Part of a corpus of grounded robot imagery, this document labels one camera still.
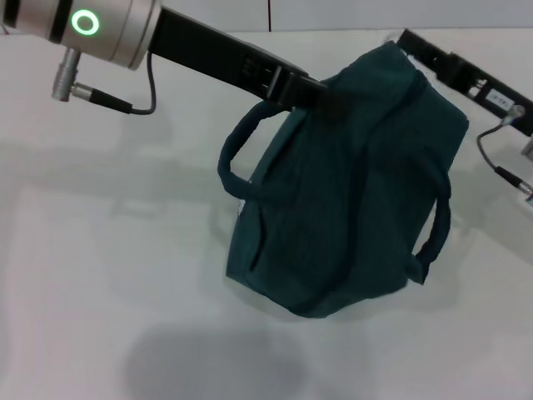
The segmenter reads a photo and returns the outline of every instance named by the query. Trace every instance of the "white wall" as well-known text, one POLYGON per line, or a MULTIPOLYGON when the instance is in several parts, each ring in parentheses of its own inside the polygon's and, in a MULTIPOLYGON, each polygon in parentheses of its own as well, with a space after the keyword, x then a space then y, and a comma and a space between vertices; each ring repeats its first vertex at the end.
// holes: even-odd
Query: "white wall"
MULTIPOLYGON (((388 33, 239 38, 325 78, 388 33)), ((422 34, 533 98, 532 30, 422 34)), ((50 99, 59 47, 5 37, 0 54, 0 400, 531 400, 533 215, 476 149, 488 112, 436 84, 471 130, 427 284, 305 321, 224 278, 238 202, 217 159, 253 96, 155 58, 157 113, 125 116, 50 99)), ((147 105, 144 68, 84 57, 79 77, 147 105)), ((527 178, 525 143, 486 146, 527 178)))
POLYGON ((533 27, 531 0, 271 0, 275 31, 533 27))
POLYGON ((228 32, 267 31, 267 0, 164 0, 166 7, 228 32))

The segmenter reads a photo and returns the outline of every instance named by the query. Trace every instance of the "green bag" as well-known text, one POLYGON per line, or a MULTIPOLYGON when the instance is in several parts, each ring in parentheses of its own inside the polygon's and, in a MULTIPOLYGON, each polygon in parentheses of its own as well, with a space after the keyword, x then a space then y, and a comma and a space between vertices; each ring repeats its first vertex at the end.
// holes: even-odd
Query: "green bag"
POLYGON ((306 318, 425 281, 450 231, 447 172, 468 128, 393 42, 326 83, 351 94, 347 117, 292 112, 247 182, 231 161, 281 111, 259 103, 218 165, 224 188, 245 201, 227 276, 306 318), (435 202, 430 238, 413 255, 435 202))

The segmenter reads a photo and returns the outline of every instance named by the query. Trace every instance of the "bag handle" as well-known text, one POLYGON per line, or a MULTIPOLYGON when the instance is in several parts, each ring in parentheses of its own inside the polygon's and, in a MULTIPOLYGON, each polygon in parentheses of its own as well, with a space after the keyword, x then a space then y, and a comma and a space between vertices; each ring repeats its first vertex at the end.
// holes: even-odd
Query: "bag handle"
POLYGON ((268 187, 254 185, 238 177, 232 172, 232 160, 241 150, 244 143, 257 129, 259 123, 266 118, 273 117, 282 111, 281 106, 272 102, 260 102, 248 112, 238 123, 232 134, 227 138, 218 161, 218 175, 226 192, 241 200, 256 202, 278 203, 283 193, 269 190, 268 187))
POLYGON ((431 234, 422 249, 416 255, 416 260, 421 266, 422 276, 416 280, 418 283, 424 283, 433 263, 441 252, 451 228, 451 184, 448 173, 441 166, 428 149, 415 155, 412 160, 417 167, 424 172, 433 182, 436 190, 436 213, 431 234))

